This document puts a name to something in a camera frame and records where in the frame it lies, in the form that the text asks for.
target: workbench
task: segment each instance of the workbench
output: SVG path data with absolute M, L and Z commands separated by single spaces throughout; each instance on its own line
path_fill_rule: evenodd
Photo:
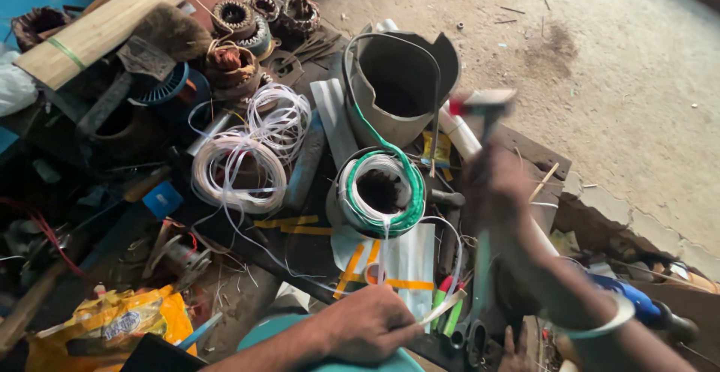
M 339 42 L 347 43 L 348 39 L 342 37 Z M 294 90 L 298 94 L 305 95 L 312 106 L 315 101 L 310 92 L 310 83 L 314 81 L 328 80 L 332 77 L 339 77 L 337 70 L 339 64 L 340 53 L 322 58 L 319 61 L 306 61 L 302 64 L 305 71 L 303 77 L 294 85 Z M 523 158 L 523 166 L 528 173 L 539 182 L 550 170 L 555 163 L 559 166 L 551 182 L 548 183 L 535 198 L 535 201 L 544 203 L 557 204 L 560 199 L 560 193 L 563 190 L 563 181 L 570 171 L 572 162 L 552 150 L 537 144 L 522 134 L 500 124 L 495 132 L 495 140 L 509 151 L 516 154 L 520 152 Z M 437 180 L 429 178 L 427 171 L 426 185 L 428 188 L 441 189 Z M 452 174 L 455 178 L 459 178 L 459 171 L 453 169 Z M 304 208 L 300 211 L 292 211 L 283 209 L 274 214 L 269 219 L 287 219 L 298 216 L 318 216 L 317 223 L 310 224 L 312 227 L 330 227 L 325 214 L 326 196 L 329 192 L 332 180 L 337 174 L 335 163 L 330 155 L 329 147 L 325 147 L 322 158 L 318 165 L 318 171 L 312 181 L 310 193 L 304 204 Z M 199 199 L 197 199 L 189 190 L 181 191 L 187 197 L 185 204 L 176 211 L 173 217 L 184 224 L 194 224 L 198 219 L 202 219 L 217 211 L 217 208 L 211 207 Z M 549 233 L 555 216 L 556 209 L 548 206 L 535 207 L 537 213 L 538 225 Z M 230 211 L 230 217 L 235 224 L 240 222 L 240 214 L 236 211 Z M 267 220 L 267 216 L 252 216 L 253 220 Z M 319 285 L 310 282 L 301 277 L 295 277 L 285 269 L 285 264 L 293 270 L 305 275 L 322 275 L 315 277 L 317 281 L 325 285 L 335 285 L 341 274 L 333 259 L 333 250 L 330 246 L 330 236 L 326 235 L 309 235 L 309 234 L 288 234 L 282 233 L 280 228 L 262 229 L 267 238 L 267 247 L 275 257 L 281 262 L 276 263 L 262 248 L 236 235 L 233 226 L 230 224 L 225 211 L 217 211 L 210 219 L 196 225 L 198 232 L 211 238 L 224 247 L 231 247 L 231 250 L 244 258 L 245 260 L 262 267 L 269 273 L 275 275 L 278 279 L 287 282 L 307 293 L 321 302 L 331 304 L 336 302 L 333 298 L 333 291 L 329 291 Z M 252 230 L 246 231 L 246 226 L 241 224 L 239 230 L 249 238 L 253 238 Z M 437 234 L 440 234 L 442 227 L 436 228 Z M 364 286 L 362 283 L 350 282 L 346 287 L 347 291 L 354 291 Z M 464 369 L 462 354 L 457 351 L 446 349 L 447 345 L 442 338 L 438 339 L 432 334 L 426 334 L 421 339 L 411 343 L 408 348 L 418 353 L 424 358 L 429 359 L 447 371 L 462 371 Z

